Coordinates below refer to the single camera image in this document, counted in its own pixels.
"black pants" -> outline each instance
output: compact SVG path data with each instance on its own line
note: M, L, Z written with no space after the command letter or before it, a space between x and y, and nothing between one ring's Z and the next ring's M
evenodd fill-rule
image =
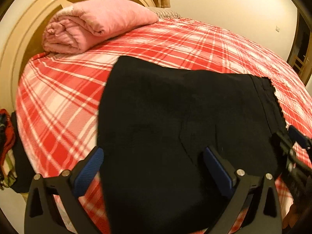
M191 233L227 205L202 151L251 175L283 165L270 143L286 123L268 78L161 66L122 56L99 105L100 170L113 234Z

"mattress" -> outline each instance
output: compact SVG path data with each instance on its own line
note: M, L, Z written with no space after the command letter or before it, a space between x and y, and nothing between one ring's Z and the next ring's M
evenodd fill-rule
M83 54L42 53L30 59L16 99L18 129L35 172L57 176L72 169L96 145L98 105L113 64L129 55L161 66L252 74L271 79L287 125L312 137L312 99L293 69L272 51L228 30L191 19L167 19L105 41ZM306 151L294 146L312 167ZM109 233L96 176L82 206ZM276 180L282 216L292 197ZM241 213L232 232L238 230Z

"hand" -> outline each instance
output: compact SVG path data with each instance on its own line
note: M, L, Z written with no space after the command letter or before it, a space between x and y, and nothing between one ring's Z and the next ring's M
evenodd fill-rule
M285 216L283 220L283 229L285 229L288 225L292 228L296 224L300 217L300 214L297 212L296 205L291 205L288 214Z

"pillow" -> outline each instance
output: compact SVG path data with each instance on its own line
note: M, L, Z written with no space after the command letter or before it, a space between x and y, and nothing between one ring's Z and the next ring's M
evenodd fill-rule
M82 53L104 40L158 22L148 8L130 0L86 0L58 11L43 32L43 49Z
M177 12L173 11L170 8L157 8L157 7L148 7L150 11L154 12L161 19L175 19L182 18Z

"headboard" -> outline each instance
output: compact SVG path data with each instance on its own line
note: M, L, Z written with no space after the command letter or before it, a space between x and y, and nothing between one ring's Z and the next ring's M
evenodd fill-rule
M83 0L35 0L14 26L0 57L0 108L14 111L18 81L27 61L43 52L42 33L50 18L62 7ZM155 7L153 0L132 0Z

